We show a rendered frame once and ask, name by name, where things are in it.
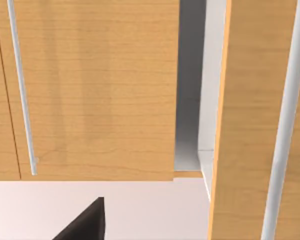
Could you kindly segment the wooden cupboard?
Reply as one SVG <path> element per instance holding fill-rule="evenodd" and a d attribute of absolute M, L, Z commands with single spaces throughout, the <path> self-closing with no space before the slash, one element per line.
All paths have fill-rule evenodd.
<path fill-rule="evenodd" d="M 208 199 L 229 1 L 180 0 L 174 169 L 202 174 Z"/>

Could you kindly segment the open wooden cupboard door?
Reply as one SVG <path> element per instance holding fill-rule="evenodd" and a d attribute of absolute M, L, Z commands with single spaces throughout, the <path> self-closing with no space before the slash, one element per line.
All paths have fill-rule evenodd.
<path fill-rule="evenodd" d="M 297 0 L 226 0 L 208 240 L 260 240 Z M 300 240 L 300 92 L 274 240 Z"/>

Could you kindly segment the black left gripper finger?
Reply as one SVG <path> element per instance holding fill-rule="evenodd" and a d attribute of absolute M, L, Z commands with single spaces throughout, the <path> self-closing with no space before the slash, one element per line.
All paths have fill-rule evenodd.
<path fill-rule="evenodd" d="M 105 240 L 105 198 L 98 197 L 52 240 Z"/>

